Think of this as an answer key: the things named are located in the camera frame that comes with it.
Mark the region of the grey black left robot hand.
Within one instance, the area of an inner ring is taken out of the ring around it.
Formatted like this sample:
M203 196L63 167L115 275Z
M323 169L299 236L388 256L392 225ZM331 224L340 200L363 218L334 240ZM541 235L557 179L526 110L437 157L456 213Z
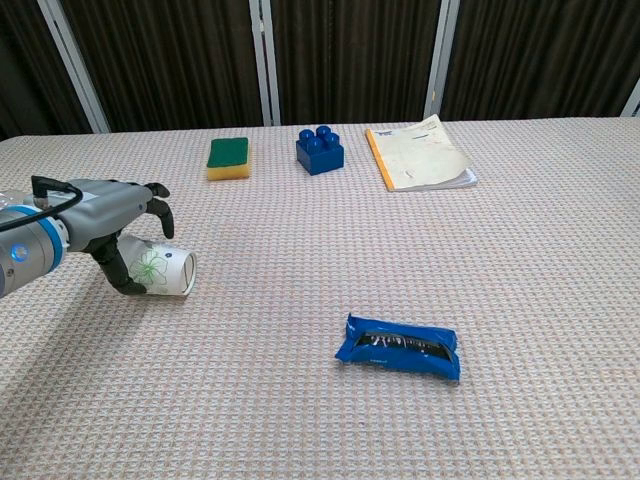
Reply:
M140 185L116 180L73 180L83 200L60 214L69 233L70 252L91 255L111 286L124 295L143 295L118 249L121 231L143 214L158 217L164 236L174 236L173 214L165 199L169 190L160 183Z

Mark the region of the white paper cup green flower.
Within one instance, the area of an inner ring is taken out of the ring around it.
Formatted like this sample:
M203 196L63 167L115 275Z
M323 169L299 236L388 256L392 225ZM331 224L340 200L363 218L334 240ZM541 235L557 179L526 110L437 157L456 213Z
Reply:
M147 295L186 297L193 289L197 273L193 252L133 235L121 236L118 248L129 276L146 288Z

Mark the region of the yellow sponge green scouring pad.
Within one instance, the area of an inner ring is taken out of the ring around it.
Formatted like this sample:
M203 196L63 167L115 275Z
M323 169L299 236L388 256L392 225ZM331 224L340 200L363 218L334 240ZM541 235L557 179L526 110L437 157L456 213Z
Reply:
M246 137L216 138L211 141L207 161L210 181L244 179L250 176L249 140Z

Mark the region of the blue toy building block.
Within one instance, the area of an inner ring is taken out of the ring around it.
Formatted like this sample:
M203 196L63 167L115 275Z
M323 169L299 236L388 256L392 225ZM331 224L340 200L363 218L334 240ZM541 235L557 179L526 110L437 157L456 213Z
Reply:
M344 148L327 125L303 129L296 140L296 159L309 175L318 175L344 167Z

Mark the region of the checkered pink tablecloth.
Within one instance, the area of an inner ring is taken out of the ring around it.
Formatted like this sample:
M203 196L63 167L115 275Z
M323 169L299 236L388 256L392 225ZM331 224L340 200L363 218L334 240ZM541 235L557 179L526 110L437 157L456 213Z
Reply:
M640 480L640 119L457 122L475 187L386 190L361 125L308 175L297 127L0 142L32 175L158 181L185 298L93 260L0 299L0 480ZM454 330L460 379L343 363L348 315Z

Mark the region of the cream notebook yellow spine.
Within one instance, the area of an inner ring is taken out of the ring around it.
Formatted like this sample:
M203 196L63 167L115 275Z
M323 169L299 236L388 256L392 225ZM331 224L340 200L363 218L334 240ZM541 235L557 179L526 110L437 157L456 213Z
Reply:
M400 129L365 131L390 192L446 190L477 184L471 160L450 140L438 115Z

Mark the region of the blue snack packet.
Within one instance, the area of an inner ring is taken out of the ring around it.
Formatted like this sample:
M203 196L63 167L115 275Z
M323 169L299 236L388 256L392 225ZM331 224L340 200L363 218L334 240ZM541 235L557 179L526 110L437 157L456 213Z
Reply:
M460 379L454 330L348 315L345 338L335 354L343 363L367 363L413 373Z

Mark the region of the grey partition frame post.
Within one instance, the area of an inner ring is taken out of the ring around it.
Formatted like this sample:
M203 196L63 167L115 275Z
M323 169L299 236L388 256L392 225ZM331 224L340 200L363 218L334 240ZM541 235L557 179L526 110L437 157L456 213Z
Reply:
M248 0L264 126L281 126L271 0Z
M94 134L111 128L60 0L36 0Z
M638 111L640 111L640 78L630 93L620 113L620 117L634 117Z
M423 117L440 114L461 0L441 0Z

